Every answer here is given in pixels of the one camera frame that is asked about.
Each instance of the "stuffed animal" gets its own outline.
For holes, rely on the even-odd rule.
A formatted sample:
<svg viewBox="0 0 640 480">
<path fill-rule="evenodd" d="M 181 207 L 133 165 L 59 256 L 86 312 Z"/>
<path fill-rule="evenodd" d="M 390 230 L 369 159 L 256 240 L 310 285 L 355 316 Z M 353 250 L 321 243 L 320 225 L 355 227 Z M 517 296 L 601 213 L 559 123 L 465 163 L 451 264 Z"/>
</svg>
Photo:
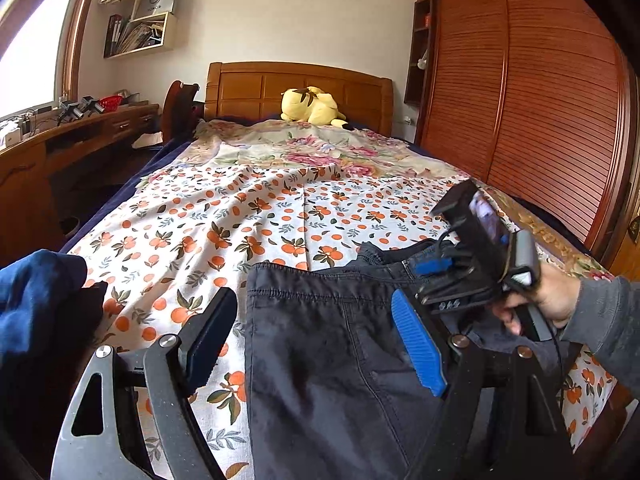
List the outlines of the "stuffed animal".
<svg viewBox="0 0 640 480">
<path fill-rule="evenodd" d="M 284 121 L 306 121 L 316 126 L 344 127 L 346 117 L 338 111 L 331 94 L 315 86 L 290 88 L 282 94 L 282 119 Z"/>
</svg>

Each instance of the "gray sleeve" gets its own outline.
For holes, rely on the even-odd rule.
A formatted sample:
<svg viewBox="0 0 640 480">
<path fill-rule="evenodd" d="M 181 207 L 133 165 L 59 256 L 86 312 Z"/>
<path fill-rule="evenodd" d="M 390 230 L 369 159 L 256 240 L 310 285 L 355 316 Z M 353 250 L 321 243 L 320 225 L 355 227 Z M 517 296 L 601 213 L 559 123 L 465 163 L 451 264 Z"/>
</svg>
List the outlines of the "gray sleeve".
<svg viewBox="0 0 640 480">
<path fill-rule="evenodd" d="M 640 283 L 581 280 L 562 340 L 584 343 L 604 369 L 640 398 Z"/>
</svg>

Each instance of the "window frame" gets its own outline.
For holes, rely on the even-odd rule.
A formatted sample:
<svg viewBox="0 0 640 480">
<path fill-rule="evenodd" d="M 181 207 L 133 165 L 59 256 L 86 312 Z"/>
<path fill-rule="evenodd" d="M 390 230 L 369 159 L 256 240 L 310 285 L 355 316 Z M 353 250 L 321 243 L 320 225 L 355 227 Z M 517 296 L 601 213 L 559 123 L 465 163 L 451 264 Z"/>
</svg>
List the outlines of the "window frame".
<svg viewBox="0 0 640 480">
<path fill-rule="evenodd" d="M 43 108 L 47 106 L 56 108 L 58 106 L 58 102 L 60 101 L 60 98 L 63 97 L 63 92 L 64 92 L 62 75 L 64 72 L 64 62 L 65 62 L 65 54 L 66 54 L 66 43 L 67 43 L 66 38 L 68 37 L 69 30 L 72 25 L 71 21 L 73 18 L 74 9 L 76 8 L 76 5 L 77 5 L 77 0 L 69 0 L 68 3 L 66 4 L 65 17 L 62 21 L 62 28 L 60 29 L 60 39 L 58 40 L 58 50 L 56 52 L 56 63 L 54 67 L 54 76 L 53 76 L 53 99 L 45 103 L 34 104 L 27 108 L 16 110 L 7 115 L 0 116 L 0 121 L 4 121 L 10 118 L 24 115 L 29 111 L 35 112 L 39 108 Z M 27 16 L 27 20 L 33 15 L 33 12 L 29 16 Z M 15 39 L 15 36 L 8 43 L 8 46 L 11 45 L 11 42 L 14 39 Z"/>
<path fill-rule="evenodd" d="M 0 8 L 0 57 L 26 20 L 35 12 L 44 0 L 2 0 L 4 8 Z M 56 54 L 54 73 L 54 100 L 33 105 L 23 110 L 0 117 L 0 121 L 12 118 L 45 106 L 58 106 L 60 97 L 76 100 L 78 98 L 78 72 L 80 67 L 80 49 L 84 26 L 92 0 L 69 0 L 66 7 L 60 42 Z"/>
</svg>

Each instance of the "wooden desk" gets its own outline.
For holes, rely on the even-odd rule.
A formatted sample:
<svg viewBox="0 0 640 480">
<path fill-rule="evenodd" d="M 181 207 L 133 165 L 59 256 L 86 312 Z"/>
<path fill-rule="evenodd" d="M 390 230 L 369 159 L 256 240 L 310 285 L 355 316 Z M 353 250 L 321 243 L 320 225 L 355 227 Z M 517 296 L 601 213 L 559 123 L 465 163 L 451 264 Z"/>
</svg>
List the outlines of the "wooden desk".
<svg viewBox="0 0 640 480">
<path fill-rule="evenodd" d="M 62 124 L 0 152 L 0 267 L 65 243 L 48 178 L 90 153 L 148 132 L 158 105 Z"/>
</svg>

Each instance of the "window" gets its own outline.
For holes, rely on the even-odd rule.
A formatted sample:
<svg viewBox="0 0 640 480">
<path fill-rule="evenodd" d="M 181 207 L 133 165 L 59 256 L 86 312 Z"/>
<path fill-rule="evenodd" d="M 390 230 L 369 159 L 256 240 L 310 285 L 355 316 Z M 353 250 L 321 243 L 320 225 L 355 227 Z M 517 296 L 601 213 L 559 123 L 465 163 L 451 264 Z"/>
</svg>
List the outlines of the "window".
<svg viewBox="0 0 640 480">
<path fill-rule="evenodd" d="M 52 104 L 56 63 L 70 0 L 44 0 L 0 59 L 0 118 Z"/>
</svg>

